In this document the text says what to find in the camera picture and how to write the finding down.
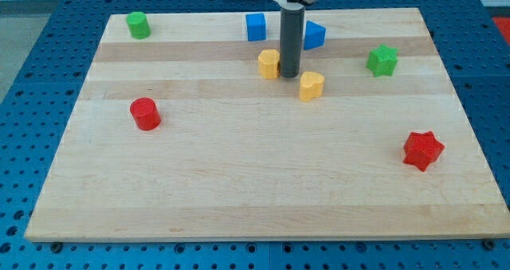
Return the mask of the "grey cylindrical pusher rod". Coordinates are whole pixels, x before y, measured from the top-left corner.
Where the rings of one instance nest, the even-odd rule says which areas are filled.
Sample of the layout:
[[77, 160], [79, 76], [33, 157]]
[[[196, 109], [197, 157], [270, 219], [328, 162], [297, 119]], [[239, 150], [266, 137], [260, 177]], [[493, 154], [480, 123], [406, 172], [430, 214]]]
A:
[[280, 8], [280, 74], [294, 78], [300, 71], [305, 7]]

